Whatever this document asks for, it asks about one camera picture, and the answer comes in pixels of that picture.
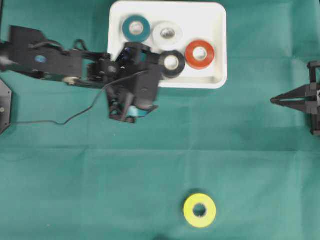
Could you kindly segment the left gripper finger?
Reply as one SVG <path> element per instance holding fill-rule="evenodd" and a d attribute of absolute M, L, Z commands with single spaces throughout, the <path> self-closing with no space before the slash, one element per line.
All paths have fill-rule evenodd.
<path fill-rule="evenodd" d="M 158 90 L 142 88 L 130 91 L 124 87 L 108 87 L 106 97 L 109 118 L 112 120 L 134 124 L 138 118 L 144 118 L 155 111 Z"/>
<path fill-rule="evenodd" d="M 132 58 L 124 59 L 124 48 L 132 49 Z M 133 64 L 138 65 L 143 62 L 158 64 L 160 59 L 160 54 L 152 52 L 151 47 L 142 44 L 140 42 L 126 42 L 123 46 L 122 51 L 116 58 L 115 62 L 119 64 Z"/>

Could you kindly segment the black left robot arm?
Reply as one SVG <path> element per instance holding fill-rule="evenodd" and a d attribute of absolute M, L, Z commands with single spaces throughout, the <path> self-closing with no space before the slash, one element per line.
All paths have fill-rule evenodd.
<path fill-rule="evenodd" d="M 42 31 L 10 26 L 7 41 L 0 44 L 0 69 L 34 79 L 61 82 L 72 87 L 105 92 L 109 117 L 134 123 L 157 109 L 162 79 L 160 55 L 139 42 L 127 42 L 118 57 L 89 51 L 75 40 L 72 49 L 46 38 Z"/>

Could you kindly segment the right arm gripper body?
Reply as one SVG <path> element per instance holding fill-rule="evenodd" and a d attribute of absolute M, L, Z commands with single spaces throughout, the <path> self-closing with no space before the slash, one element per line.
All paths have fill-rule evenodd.
<path fill-rule="evenodd" d="M 309 88 L 311 90 L 311 129 L 313 136 L 320 135 L 320 83 L 317 82 L 316 70 L 320 68 L 319 61 L 311 61 L 307 64 L 309 69 Z"/>

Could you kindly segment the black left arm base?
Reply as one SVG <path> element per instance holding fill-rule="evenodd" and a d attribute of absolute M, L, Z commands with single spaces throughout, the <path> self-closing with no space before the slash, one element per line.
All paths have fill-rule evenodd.
<path fill-rule="evenodd" d="M 11 124 L 12 90 L 0 79 L 0 134 Z"/>

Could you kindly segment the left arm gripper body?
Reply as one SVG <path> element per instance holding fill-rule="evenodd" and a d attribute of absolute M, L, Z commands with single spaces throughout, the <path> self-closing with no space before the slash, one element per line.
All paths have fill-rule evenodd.
<path fill-rule="evenodd" d="M 119 64 L 111 60 L 111 55 L 108 53 L 85 52 L 83 58 L 92 61 L 87 65 L 87 78 L 83 81 L 84 88 L 101 89 L 105 85 L 120 85 L 128 89 L 129 80 L 140 74 L 139 64 Z"/>

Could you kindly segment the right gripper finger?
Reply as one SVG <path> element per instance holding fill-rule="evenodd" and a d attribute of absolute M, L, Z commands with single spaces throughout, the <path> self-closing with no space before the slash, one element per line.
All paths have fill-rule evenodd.
<path fill-rule="evenodd" d="M 317 95 L 317 91 L 319 91 L 319 90 L 320 90 L 319 83 L 305 84 L 305 85 L 298 87 L 294 90 L 291 90 L 289 92 L 286 92 L 286 93 L 280 94 L 276 97 L 273 97 L 273 98 L 271 98 L 271 101 L 315 97 Z"/>
<path fill-rule="evenodd" d="M 306 114 L 317 114 L 318 113 L 318 103 L 316 101 L 305 101 L 305 100 L 298 100 L 298 101 L 281 101 L 276 99 L 270 100 L 272 104 L 291 108 Z"/>

